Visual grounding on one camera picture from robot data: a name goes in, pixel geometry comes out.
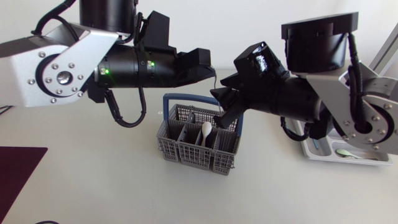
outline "black cable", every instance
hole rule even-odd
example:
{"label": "black cable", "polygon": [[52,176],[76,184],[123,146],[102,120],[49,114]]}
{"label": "black cable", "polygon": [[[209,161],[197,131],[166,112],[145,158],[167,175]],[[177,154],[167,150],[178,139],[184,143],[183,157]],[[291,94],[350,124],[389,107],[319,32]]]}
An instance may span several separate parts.
{"label": "black cable", "polygon": [[64,18],[60,16],[54,16],[53,19],[60,21],[68,29],[70,35],[72,35],[73,40],[75,40],[75,42],[79,41],[79,36],[77,36],[76,31],[73,29],[73,27],[70,25],[68,21],[66,21]]}
{"label": "black cable", "polygon": [[36,224],[59,224],[59,223],[57,223],[55,221],[42,221],[42,222],[38,222]]}
{"label": "black cable", "polygon": [[284,117],[280,117],[280,126],[283,128],[283,130],[285,131],[286,135],[291,138],[294,141],[304,141],[306,140],[309,135],[310,135],[310,124],[306,123],[304,126],[304,135],[299,136],[298,134],[294,133],[293,131],[291,131],[287,125],[286,125],[286,120]]}
{"label": "black cable", "polygon": [[0,107],[0,110],[5,109],[2,112],[0,112],[0,115],[4,114],[5,112],[7,112],[7,110],[9,110],[9,109],[11,109],[13,107],[14,106],[9,106],[9,105]]}
{"label": "black cable", "polygon": [[350,110],[351,117],[359,131],[366,130],[366,116],[364,109],[363,78],[359,66],[358,53],[356,51],[355,37],[352,33],[348,34],[349,54],[352,66],[349,67],[349,88],[350,88]]}
{"label": "black cable", "polygon": [[48,12],[46,15],[44,15],[40,19],[40,21],[37,23],[36,29],[33,30],[31,33],[33,35],[42,35],[43,28],[49,22],[49,20],[51,20],[55,16],[58,16],[59,14],[63,13],[70,6],[72,6],[72,4],[75,3],[75,1],[76,0],[65,0],[59,6],[55,7],[54,9],[52,9],[50,12]]}
{"label": "black cable", "polygon": [[147,113],[147,103],[145,101],[144,89],[142,87],[139,87],[138,91],[139,91],[139,99],[141,101],[142,111],[141,111],[141,116],[134,123],[128,123],[125,120],[123,120],[123,117],[120,115],[118,103],[116,102],[116,100],[114,98],[112,90],[105,91],[106,102],[108,102],[108,106],[109,106],[109,109],[111,110],[114,120],[118,124],[120,124],[121,126],[123,126],[125,128],[134,128],[134,127],[138,126],[138,124],[140,124],[144,120],[145,115]]}

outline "screw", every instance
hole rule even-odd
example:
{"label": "screw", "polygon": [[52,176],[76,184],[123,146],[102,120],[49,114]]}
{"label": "screw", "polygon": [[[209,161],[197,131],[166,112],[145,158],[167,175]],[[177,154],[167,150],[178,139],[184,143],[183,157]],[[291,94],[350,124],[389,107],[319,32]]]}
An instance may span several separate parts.
{"label": "screw", "polygon": [[377,133],[379,133],[380,135],[385,135],[387,133],[386,130],[382,130],[382,129],[378,129]]}
{"label": "screw", "polygon": [[30,79],[30,80],[28,80],[27,82],[28,82],[28,84],[30,84],[30,85],[33,85],[33,84],[36,83],[36,81],[35,81],[34,79]]}
{"label": "screw", "polygon": [[379,116],[373,116],[372,117],[372,121],[380,121],[380,117]]}
{"label": "screw", "polygon": [[44,58],[45,57],[45,53],[44,52],[39,52],[39,57]]}
{"label": "screw", "polygon": [[386,103],[386,104],[384,105],[384,109],[386,109],[386,110],[389,110],[389,109],[391,109],[391,108],[392,108],[392,105],[391,105],[391,104]]}

